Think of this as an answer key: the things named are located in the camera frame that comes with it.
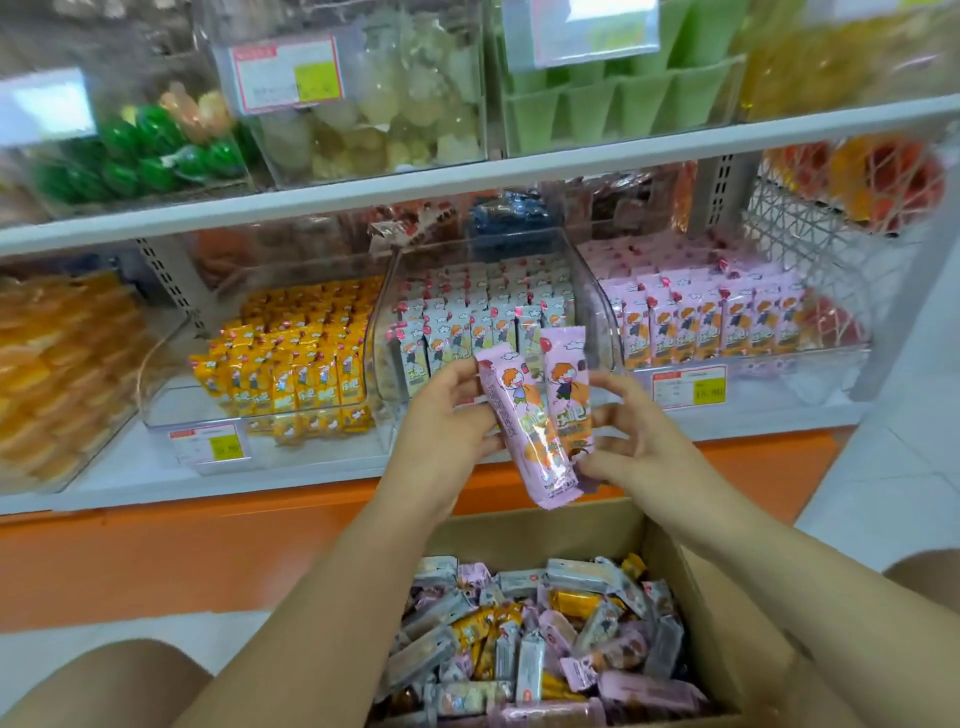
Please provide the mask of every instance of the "white label card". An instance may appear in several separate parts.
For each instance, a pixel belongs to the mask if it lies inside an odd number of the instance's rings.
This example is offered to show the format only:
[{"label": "white label card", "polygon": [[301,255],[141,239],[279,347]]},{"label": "white label card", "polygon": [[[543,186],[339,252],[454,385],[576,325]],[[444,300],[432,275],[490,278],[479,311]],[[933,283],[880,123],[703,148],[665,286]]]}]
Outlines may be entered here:
[{"label": "white label card", "polygon": [[209,425],[174,430],[167,436],[181,465],[205,465],[250,457],[236,425]]},{"label": "white label card", "polygon": [[315,106],[344,97],[331,36],[267,41],[230,49],[244,113]]},{"label": "white label card", "polygon": [[726,401],[726,364],[654,375],[654,402],[664,409]]}]

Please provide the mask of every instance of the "open cardboard box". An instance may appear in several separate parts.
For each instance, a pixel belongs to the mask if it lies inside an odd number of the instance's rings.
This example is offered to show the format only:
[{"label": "open cardboard box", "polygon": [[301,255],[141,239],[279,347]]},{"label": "open cardboard box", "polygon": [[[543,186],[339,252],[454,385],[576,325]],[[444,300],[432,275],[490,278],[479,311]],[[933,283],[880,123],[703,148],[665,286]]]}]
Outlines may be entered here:
[{"label": "open cardboard box", "polygon": [[456,556],[484,562],[491,571],[539,569],[549,558],[620,559],[638,553],[655,579],[665,579],[680,604],[689,637],[692,667],[724,713],[673,721],[675,728],[733,728],[746,725],[744,701],[721,654],[713,617],[680,548],[628,498],[558,508],[462,516],[444,523],[427,545],[427,556]]}]

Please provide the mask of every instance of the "clear plastic bin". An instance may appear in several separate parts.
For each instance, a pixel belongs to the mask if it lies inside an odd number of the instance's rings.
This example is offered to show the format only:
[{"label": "clear plastic bin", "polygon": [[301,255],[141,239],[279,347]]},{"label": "clear plastic bin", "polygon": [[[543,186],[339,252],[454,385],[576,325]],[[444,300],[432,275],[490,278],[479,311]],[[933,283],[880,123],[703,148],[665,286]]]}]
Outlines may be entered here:
[{"label": "clear plastic bin", "polygon": [[0,283],[0,494],[62,490],[135,411],[156,339],[112,271]]},{"label": "clear plastic bin", "polygon": [[[539,255],[555,255],[555,268],[565,264],[569,269],[569,283],[554,283],[553,288],[560,295],[563,286],[572,295],[572,320],[568,306],[567,324],[587,328],[585,351],[588,366],[592,370],[622,371],[623,356],[613,311],[596,279],[563,231],[523,232],[424,246],[396,254],[372,324],[372,342],[368,345],[379,395],[393,421],[399,422],[403,408],[410,399],[401,342],[396,336],[400,322],[398,311],[401,303],[410,298],[406,292],[406,281],[417,272],[427,269],[493,264],[514,258],[533,260]],[[495,306],[493,299],[489,305]]]},{"label": "clear plastic bin", "polygon": [[[746,56],[729,56],[743,0],[665,0],[660,50],[512,73],[498,7],[492,53],[511,157],[730,124]],[[717,35],[714,14],[733,18]]]},{"label": "clear plastic bin", "polygon": [[[218,0],[205,6],[231,105],[278,186],[487,158],[476,0],[306,3],[273,18],[247,17]],[[262,49],[277,64],[296,56],[285,71],[296,87],[276,95],[270,81],[269,100],[252,92],[260,80],[246,70]],[[311,85],[323,73],[326,85]]]},{"label": "clear plastic bin", "polygon": [[[246,269],[221,286],[217,294],[218,310],[209,312],[209,315],[204,312],[204,317],[230,327],[230,321],[235,323],[252,293],[312,287],[331,281],[382,280],[389,260],[388,257],[353,255]],[[360,304],[355,312],[359,318],[353,318],[357,330],[362,315],[368,312],[361,311]],[[365,305],[370,313],[375,311],[375,303]],[[335,322],[328,328],[330,331],[342,330],[342,326]],[[293,330],[305,329],[294,324],[285,333]],[[336,334],[330,338],[329,346],[334,347]],[[187,317],[169,333],[161,346],[146,355],[140,367],[140,414],[158,451],[170,464],[179,463],[200,474],[348,460],[353,461],[352,467],[362,468],[365,458],[389,452],[389,443],[381,435],[389,434],[390,423],[383,423],[381,419],[383,408],[377,400],[377,387],[371,380],[370,371],[363,366],[369,356],[369,336],[360,340],[356,348],[347,345],[338,350],[333,373],[311,367],[314,374],[309,379],[301,380],[300,373],[294,371],[292,376],[297,388],[292,390],[284,384],[282,392],[274,388],[275,384],[282,371],[289,372],[297,367],[298,360],[293,358],[291,363],[290,359],[284,359],[279,353],[282,344],[265,344],[264,349],[272,352],[271,363],[266,365],[270,367],[269,373],[267,369],[259,367],[262,374],[258,374],[261,379],[257,382],[257,389],[243,396],[243,399],[237,397],[239,388],[233,387],[233,380],[211,388],[206,377],[196,376],[191,362],[209,358],[210,341],[209,335],[198,332],[193,318]],[[298,356],[306,357],[306,348],[297,349]],[[324,360],[327,364],[332,363],[329,355]],[[316,359],[317,363],[321,361],[320,357]],[[349,388],[344,386],[347,382],[343,380],[343,372],[353,376]],[[244,376],[248,375],[249,372],[244,370]],[[323,404],[316,399],[320,396],[322,386],[336,386],[341,394],[349,389],[353,393],[353,401],[347,404]],[[310,392],[309,397],[302,396],[301,391]],[[263,397],[264,392],[267,392],[266,398]],[[288,394],[291,399],[284,400],[282,393]],[[278,406],[282,406],[280,411],[277,411]]]},{"label": "clear plastic bin", "polygon": [[49,214],[253,192],[248,160],[257,157],[256,148],[235,124],[204,57],[131,64],[121,75],[84,70],[95,135],[17,151],[23,177]]}]

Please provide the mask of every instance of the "bulk snack bin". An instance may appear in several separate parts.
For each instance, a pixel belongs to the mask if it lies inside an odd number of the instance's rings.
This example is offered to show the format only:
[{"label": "bulk snack bin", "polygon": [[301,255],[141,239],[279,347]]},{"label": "bulk snack bin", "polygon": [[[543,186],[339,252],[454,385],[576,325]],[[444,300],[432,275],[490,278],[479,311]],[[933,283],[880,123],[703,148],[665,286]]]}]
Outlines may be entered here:
[{"label": "bulk snack bin", "polygon": [[[664,0],[656,53],[514,70],[502,9],[494,3],[488,47],[509,155],[730,124],[746,56],[729,47],[745,6],[745,0]],[[726,18],[722,29],[715,15]]]},{"label": "bulk snack bin", "polygon": [[542,381],[540,332],[551,325],[586,327],[588,366],[622,370],[610,305],[563,231],[478,237],[395,255],[368,352],[398,421],[432,374],[475,348],[509,342]]},{"label": "bulk snack bin", "polygon": [[367,320],[388,257],[239,271],[144,359],[138,404],[157,450],[199,474],[386,454],[365,371]]},{"label": "bulk snack bin", "polygon": [[23,176],[54,217],[252,192],[245,144],[199,53],[83,73],[92,135],[18,150]]},{"label": "bulk snack bin", "polygon": [[305,3],[278,17],[202,5],[231,106],[280,187],[487,157],[475,0]]}]

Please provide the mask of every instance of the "leg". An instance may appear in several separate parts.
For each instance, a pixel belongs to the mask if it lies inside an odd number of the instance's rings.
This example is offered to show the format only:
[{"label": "leg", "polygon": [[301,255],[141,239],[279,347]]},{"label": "leg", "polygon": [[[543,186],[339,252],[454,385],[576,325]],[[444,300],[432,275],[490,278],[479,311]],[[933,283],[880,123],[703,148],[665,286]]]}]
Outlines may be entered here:
[{"label": "leg", "polygon": [[168,728],[211,679],[169,644],[108,644],[33,688],[0,728]]}]

